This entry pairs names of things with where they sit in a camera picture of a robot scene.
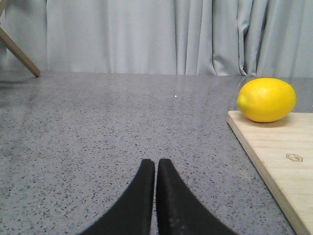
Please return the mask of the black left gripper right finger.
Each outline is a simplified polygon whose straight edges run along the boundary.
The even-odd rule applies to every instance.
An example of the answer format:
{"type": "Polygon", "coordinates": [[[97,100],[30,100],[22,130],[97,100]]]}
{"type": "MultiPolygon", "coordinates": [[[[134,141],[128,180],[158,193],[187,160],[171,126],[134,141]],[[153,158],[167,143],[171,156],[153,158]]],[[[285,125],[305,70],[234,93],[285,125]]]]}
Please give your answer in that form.
{"type": "Polygon", "coordinates": [[[170,159],[158,163],[156,213],[160,235],[234,235],[190,191],[170,159]]]}

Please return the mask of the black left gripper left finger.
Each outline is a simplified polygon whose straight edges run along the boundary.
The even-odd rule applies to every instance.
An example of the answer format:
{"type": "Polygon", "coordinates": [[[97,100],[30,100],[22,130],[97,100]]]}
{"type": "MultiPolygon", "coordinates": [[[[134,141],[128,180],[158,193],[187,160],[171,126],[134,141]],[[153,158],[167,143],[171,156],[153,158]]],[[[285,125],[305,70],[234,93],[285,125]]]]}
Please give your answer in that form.
{"type": "Polygon", "coordinates": [[[155,163],[143,159],[133,180],[83,235],[149,235],[154,200],[155,163]]]}

